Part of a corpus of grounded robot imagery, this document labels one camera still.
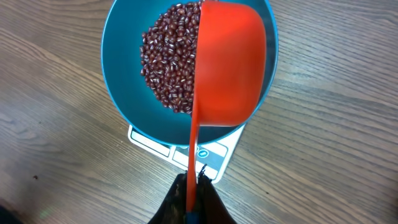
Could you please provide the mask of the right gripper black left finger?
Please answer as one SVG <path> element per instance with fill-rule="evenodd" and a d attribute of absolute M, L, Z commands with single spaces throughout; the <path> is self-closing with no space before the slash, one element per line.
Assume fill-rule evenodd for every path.
<path fill-rule="evenodd" d="M 178 174 L 158 211 L 148 224 L 184 224 L 187 196 L 187 175 Z"/>

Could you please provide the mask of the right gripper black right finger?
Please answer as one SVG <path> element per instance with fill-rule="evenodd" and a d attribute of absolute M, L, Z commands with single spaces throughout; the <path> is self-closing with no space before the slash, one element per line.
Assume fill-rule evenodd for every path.
<path fill-rule="evenodd" d="M 197 183 L 197 202 L 200 223 L 204 224 L 236 224 L 223 201 L 205 175 L 206 164 L 201 168 Z"/>

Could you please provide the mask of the orange measuring scoop blue handle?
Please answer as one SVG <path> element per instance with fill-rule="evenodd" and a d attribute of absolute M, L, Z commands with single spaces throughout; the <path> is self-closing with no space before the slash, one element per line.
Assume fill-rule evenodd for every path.
<path fill-rule="evenodd" d="M 194 212 L 200 126 L 236 126 L 253 113 L 266 67 L 266 32 L 251 7 L 205 1 L 201 5 L 187 170 L 186 222 Z"/>

